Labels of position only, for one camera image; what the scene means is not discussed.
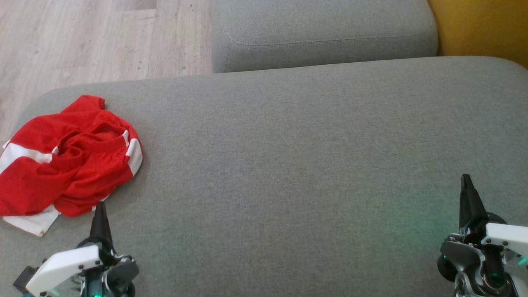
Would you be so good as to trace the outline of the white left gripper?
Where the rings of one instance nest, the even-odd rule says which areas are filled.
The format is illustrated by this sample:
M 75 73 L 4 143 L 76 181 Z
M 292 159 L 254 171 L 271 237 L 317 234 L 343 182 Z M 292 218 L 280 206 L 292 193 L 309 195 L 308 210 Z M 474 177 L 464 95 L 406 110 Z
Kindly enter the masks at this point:
M 131 255 L 119 255 L 104 202 L 97 203 L 90 238 L 77 248 L 57 252 L 36 270 L 25 285 L 34 296 L 56 295 L 56 287 L 67 280 L 77 284 L 81 297 L 134 297 L 134 278 L 139 267 Z

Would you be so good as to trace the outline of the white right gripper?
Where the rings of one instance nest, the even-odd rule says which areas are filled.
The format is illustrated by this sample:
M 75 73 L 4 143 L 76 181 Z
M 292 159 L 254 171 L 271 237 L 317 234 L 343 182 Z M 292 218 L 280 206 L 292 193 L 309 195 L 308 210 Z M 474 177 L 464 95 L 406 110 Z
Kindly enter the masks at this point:
M 469 174 L 461 177 L 460 230 L 441 244 L 437 268 L 455 297 L 526 297 L 527 282 L 507 271 L 527 267 L 527 227 L 487 214 Z

